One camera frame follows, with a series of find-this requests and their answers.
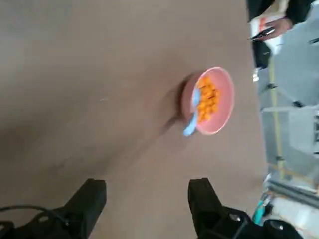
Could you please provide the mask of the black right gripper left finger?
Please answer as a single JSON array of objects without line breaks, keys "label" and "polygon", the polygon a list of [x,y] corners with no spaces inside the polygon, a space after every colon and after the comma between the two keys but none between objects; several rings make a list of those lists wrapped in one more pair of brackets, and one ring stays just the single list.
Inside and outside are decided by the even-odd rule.
[{"label": "black right gripper left finger", "polygon": [[16,227],[12,221],[0,222],[2,239],[87,239],[107,202],[105,180],[87,179],[68,202],[48,209],[35,205],[12,205],[9,210],[32,209],[37,214],[25,225]]}]

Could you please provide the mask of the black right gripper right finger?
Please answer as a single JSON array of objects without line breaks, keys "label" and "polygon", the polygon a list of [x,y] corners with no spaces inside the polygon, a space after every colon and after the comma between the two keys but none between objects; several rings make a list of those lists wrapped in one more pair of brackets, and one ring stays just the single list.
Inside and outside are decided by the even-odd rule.
[{"label": "black right gripper right finger", "polygon": [[241,210],[223,206],[207,178],[191,179],[188,203],[199,239],[301,239],[289,223],[265,220],[260,226]]}]

